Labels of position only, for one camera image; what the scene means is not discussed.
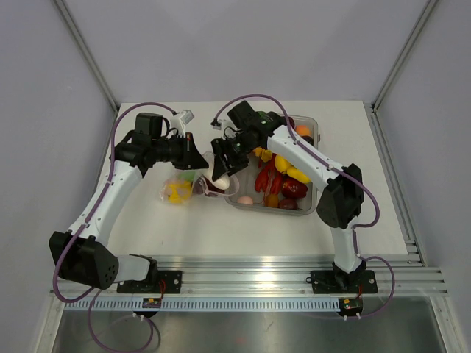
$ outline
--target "reflective metal surface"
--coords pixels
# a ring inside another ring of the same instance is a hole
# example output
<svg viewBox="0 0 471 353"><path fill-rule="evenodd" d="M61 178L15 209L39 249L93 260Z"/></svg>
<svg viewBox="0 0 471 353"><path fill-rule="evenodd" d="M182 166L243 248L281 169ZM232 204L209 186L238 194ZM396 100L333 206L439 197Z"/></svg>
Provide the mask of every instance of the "reflective metal surface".
<svg viewBox="0 0 471 353"><path fill-rule="evenodd" d="M379 299L366 299L365 312ZM125 313L93 313L99 338L114 349L137 349L149 328L130 318L109 324ZM87 328L87 313L66 311L54 353L103 352ZM394 299L380 315L343 322L326 313L158 313L152 320L160 330L157 352L445 352L431 304L427 299ZM156 352L158 340L145 352Z"/></svg>

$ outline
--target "purple cable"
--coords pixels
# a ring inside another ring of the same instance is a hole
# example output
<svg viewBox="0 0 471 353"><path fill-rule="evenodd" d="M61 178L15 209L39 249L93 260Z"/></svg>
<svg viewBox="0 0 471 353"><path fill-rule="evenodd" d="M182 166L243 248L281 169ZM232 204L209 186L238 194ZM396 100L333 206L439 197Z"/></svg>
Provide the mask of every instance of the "purple cable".
<svg viewBox="0 0 471 353"><path fill-rule="evenodd" d="M389 294L389 297L388 299L386 300L386 302L384 303L384 305L372 312L372 313L369 313L369 314L366 314L364 315L363 317L366 318L366 317L370 317L370 316L373 316L381 311L383 311L389 304L389 302L391 301L391 298L393 297L394 295L394 290L396 288L396 279L395 279L395 276L394 276L394 271L392 269L392 266L382 257L379 257L379 256L371 256L371 257L368 257L368 258L364 258L360 255L359 251L358 251L358 241L357 241L357 237L356 237L356 231L355 229L356 228L370 228L370 227L373 227L374 225L376 225L376 223L379 221L380 219L380 206L378 204L378 201L376 200L375 196L372 194L371 191L369 191L369 189L364 186L361 182L359 182L357 179L355 179L354 177L350 176L349 174L335 168L335 167L331 167L329 165L328 162L324 161L321 157L319 157L317 154L315 154L314 152L312 152L305 144L304 142L301 142L301 140L298 140L296 139L296 135L294 134L293 132L293 128L291 127L291 124L289 122L289 117L288 117L288 113L286 112L286 109L285 107L274 97L272 96L268 96L266 94L246 94L246 95L243 95L243 96L240 96L238 98L235 98L233 99L232 101L226 103L216 114L216 116L214 117L214 120L213 121L217 121L218 117L221 115L221 113L224 111L224 109L226 109L227 107L229 107L231 104L233 103L236 103L237 101L240 101L241 99L246 99L246 98L265 98L265 99L269 99L271 101L273 101L280 109L281 109L281 112L283 113L284 115L284 118L285 118L285 121L286 121L286 126L288 127L288 132L289 132L289 135L291 136L291 138L293 139L293 141L299 146L301 147L304 151L306 151L310 156L312 156L312 158L314 158L315 160L317 160L319 163L321 163L324 167L327 167L329 169L331 169L332 171L335 171L337 174L339 175L342 175L343 177L349 179L351 182L353 182L355 185L357 185L358 187L360 187L366 195L368 195L368 197L371 199L374 207L375 207L375 219L373 219L373 221L371 223L368 223L368 224L355 224L352 226L352 231L353 231L353 247L355 249L355 253L358 254L358 256L363 260L363 261L370 261L370 260L373 260L373 259L376 259L376 260L380 260L382 262L385 263L385 265L388 267L389 271L391 272L391 280L392 280L392 288L391 288L391 293Z"/></svg>
<svg viewBox="0 0 471 353"><path fill-rule="evenodd" d="M147 101L147 102L144 102L144 103L139 103L139 104L136 104L136 105L133 105L132 107L126 109L115 121L114 125L113 125L113 128L111 129L111 142L110 142L110 145L111 145L111 157L110 157L110 172L108 174L108 178L107 178L107 181L108 182L111 182L111 179L113 178L113 172L115 171L115 150L114 150L114 146L115 146L115 134L116 134L116 128L118 127L119 123L121 122L121 120L123 120L123 118L129 113L131 112L132 110L134 109L137 109L139 107L144 107L144 106L149 106L149 105L153 105L153 106L156 106L156 107L162 107L164 109L167 109L169 110L172 114L176 114L176 112L164 105L164 104L161 104L161 103L155 103L155 102L152 102L152 101ZM103 198L105 197L105 194L106 192L108 191L108 188L110 187L110 183L107 183L105 185L105 187L103 188L102 192L100 193L98 199L96 200L95 204L93 205L93 207L91 208L90 212L88 213L87 217L85 217L85 220L84 222L85 223L88 223L91 218L93 217L93 214L96 212L96 210L98 209L98 206L102 203L102 200ZM62 254L60 254L59 256L59 260L57 261L57 264L56 264L56 267L54 269L54 275L52 277L52 288L54 290L54 294L55 296L62 302L64 303L67 303L67 304L71 304L71 303L74 303L74 302L78 302L79 300L85 298L94 288L93 287L90 287L89 289L87 289L82 295L78 296L77 298L74 298L74 299L68 299L66 297L64 297L60 291L59 291L59 285L57 283L58 281L58 278L59 278L59 271L60 271L60 267L62 266L63 262L64 262L64 259L65 259L65 256L67 255L68 251L71 249L71 247L74 245L75 241L77 240L77 238L80 236L80 234L82 234L83 230L85 229L85 225L83 224L82 226L79 227L79 229L77 230L77 232L74 234L74 236L72 237L72 239L70 239L70 241L67 243L67 245L65 246L64 250L62 251Z"/></svg>
<svg viewBox="0 0 471 353"><path fill-rule="evenodd" d="M145 316L143 316L142 318L146 321L146 323L149 324L149 327L150 327L150 336L149 336L149 339L147 340L147 342L139 349L135 349L133 351L120 351L118 349L112 349L106 345L104 345L99 339L98 339L98 336L95 334L95 332L93 332L93 327L91 326L91 309L92 307L95 305L95 301L96 301L96 298L98 298L99 294L101 293L102 291L99 290L96 295L94 296L94 298L92 299L91 303L90 303L90 306L88 307L88 315L87 315L87 322L88 322L88 330L90 331L90 334L91 334L91 337L93 338L93 340L95 341L95 343L102 349L104 349L105 351L108 351L108 352L112 352L112 353L138 353L138 352L142 352L144 349L146 349L149 344L151 343L152 341L152 338L154 337L154 329L155 331L158 333L158 328L157 326L155 326L154 322L151 321L150 319L146 318Z"/></svg>

